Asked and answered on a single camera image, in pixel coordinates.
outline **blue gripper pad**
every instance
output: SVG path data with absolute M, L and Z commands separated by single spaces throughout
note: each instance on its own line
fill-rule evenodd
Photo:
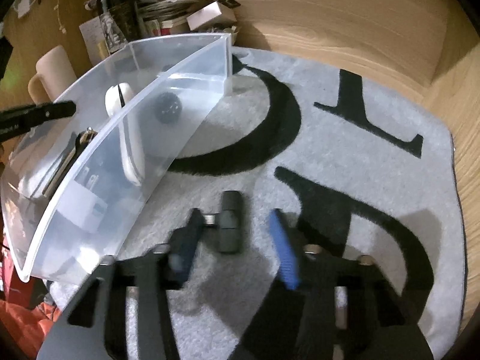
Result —
M 279 209 L 272 210 L 268 224 L 280 259 L 280 278 L 286 288 L 296 290 L 300 285 L 299 259 L 287 234 L 288 224 L 284 214 Z

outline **black letter on rug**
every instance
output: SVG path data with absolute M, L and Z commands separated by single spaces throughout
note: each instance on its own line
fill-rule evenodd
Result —
M 387 140 L 400 149 L 413 154 L 415 157 L 422 157 L 423 137 L 421 135 L 417 134 L 410 142 L 405 142 L 386 133 L 368 121 L 363 100 L 362 78 L 355 73 L 340 69 L 338 103 L 335 107 L 323 105 L 318 102 L 315 102 L 313 105 L 321 110 L 344 118 L 346 121 L 371 132 L 377 137 Z

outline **white box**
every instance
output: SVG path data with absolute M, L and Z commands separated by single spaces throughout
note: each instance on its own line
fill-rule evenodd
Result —
M 225 24 L 231 26 L 237 21 L 232 9 L 225 7 L 218 1 L 207 5 L 187 17 L 188 25 L 190 29 L 201 30 L 214 24 Z

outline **black tool handle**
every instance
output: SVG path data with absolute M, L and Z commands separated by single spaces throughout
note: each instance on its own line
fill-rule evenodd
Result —
M 244 202 L 239 191 L 225 191 L 218 214 L 218 251 L 233 254 L 240 251 L 243 238 Z

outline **bottle label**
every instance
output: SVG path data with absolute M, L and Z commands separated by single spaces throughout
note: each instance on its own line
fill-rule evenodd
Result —
M 134 11 L 128 2 L 101 14 L 100 22 L 110 54 L 121 50 L 129 41 L 138 39 Z

